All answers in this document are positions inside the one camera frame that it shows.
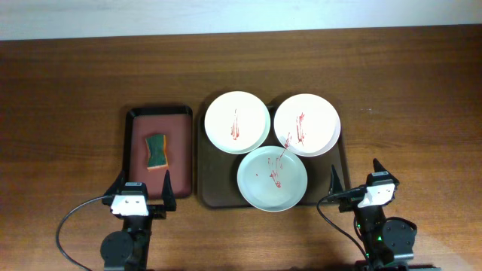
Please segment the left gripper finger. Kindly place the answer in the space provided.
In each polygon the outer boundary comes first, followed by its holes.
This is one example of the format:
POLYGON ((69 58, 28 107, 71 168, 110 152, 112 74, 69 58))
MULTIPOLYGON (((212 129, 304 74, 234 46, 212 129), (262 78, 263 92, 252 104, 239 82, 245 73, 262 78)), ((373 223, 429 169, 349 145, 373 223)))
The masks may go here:
POLYGON ((105 196, 114 196, 119 193, 120 189, 125 185, 125 171, 121 170, 112 185, 105 191, 105 196))
POLYGON ((172 190, 169 170, 166 170, 166 173, 165 173, 165 176, 164 176, 163 191, 162 191, 162 194, 161 194, 161 198, 163 200, 164 208, 167 212, 175 212, 176 211, 175 194, 172 190))

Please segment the green and orange sponge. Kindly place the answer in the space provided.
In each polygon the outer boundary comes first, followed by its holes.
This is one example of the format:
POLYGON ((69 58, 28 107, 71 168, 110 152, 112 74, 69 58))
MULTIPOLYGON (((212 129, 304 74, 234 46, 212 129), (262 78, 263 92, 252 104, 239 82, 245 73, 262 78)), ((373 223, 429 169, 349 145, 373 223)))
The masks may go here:
POLYGON ((147 137, 145 142, 148 149, 147 170, 151 171, 167 167, 166 136, 164 134, 155 134, 147 137))

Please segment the pale green plate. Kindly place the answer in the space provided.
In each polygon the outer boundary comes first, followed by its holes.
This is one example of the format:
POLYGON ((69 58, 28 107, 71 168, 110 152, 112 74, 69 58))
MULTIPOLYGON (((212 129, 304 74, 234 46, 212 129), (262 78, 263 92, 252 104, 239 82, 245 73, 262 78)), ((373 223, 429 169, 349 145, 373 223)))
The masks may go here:
POLYGON ((242 159, 236 180, 250 205, 266 212, 282 212, 304 197, 308 176, 296 154, 278 146, 264 146, 242 159))

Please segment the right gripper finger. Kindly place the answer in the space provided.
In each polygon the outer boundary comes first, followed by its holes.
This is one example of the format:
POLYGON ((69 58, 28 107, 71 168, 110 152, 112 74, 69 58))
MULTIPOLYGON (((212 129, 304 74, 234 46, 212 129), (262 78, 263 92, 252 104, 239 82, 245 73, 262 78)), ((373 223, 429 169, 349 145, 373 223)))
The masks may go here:
POLYGON ((373 159, 373 165, 376 173, 385 172, 385 176, 387 178, 392 179, 395 185, 399 185, 399 180, 391 172, 389 172, 377 158, 373 159))
POLYGON ((340 178, 337 174, 337 171, 334 165, 331 166, 331 181, 328 190, 329 195, 337 194, 343 192, 343 187, 340 181, 340 178))

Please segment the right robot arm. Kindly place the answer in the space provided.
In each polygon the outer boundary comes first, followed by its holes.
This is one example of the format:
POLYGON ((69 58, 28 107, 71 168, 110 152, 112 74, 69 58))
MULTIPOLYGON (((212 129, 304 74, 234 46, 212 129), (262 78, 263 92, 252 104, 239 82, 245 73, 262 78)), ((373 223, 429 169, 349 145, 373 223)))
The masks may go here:
POLYGON ((417 234, 415 223, 400 217, 386 217, 383 207, 395 198, 399 180, 378 160, 365 184, 348 190, 341 188, 336 169, 331 169, 328 195, 319 202, 336 203, 339 212, 353 212, 357 239, 340 229, 330 219, 325 221, 348 237, 361 251, 364 260, 355 263, 355 270, 436 270, 432 265, 410 265, 417 234))

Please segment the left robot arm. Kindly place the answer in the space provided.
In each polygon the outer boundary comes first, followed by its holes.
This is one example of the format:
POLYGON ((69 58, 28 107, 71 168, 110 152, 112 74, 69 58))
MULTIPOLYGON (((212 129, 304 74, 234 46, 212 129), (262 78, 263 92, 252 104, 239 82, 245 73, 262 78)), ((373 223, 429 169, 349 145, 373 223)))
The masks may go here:
POLYGON ((108 234, 102 241, 104 269, 146 270, 152 222, 165 220, 167 213, 177 208, 170 172, 164 175, 161 204, 149 204, 147 185, 125 181, 125 172, 120 172, 104 195, 102 203, 123 221, 121 230, 108 234))

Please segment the white plate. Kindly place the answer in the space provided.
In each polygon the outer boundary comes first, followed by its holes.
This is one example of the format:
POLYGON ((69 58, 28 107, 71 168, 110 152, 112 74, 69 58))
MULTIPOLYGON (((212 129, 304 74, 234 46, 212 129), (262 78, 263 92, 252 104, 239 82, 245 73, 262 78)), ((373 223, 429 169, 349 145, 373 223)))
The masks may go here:
POLYGON ((302 157, 329 152, 337 143, 340 117, 321 96, 302 93, 287 98, 276 109, 273 128, 280 144, 302 157))
POLYGON ((246 154, 261 146, 270 131, 267 106, 255 95, 231 91, 207 108, 204 127, 211 143, 229 154, 246 154))

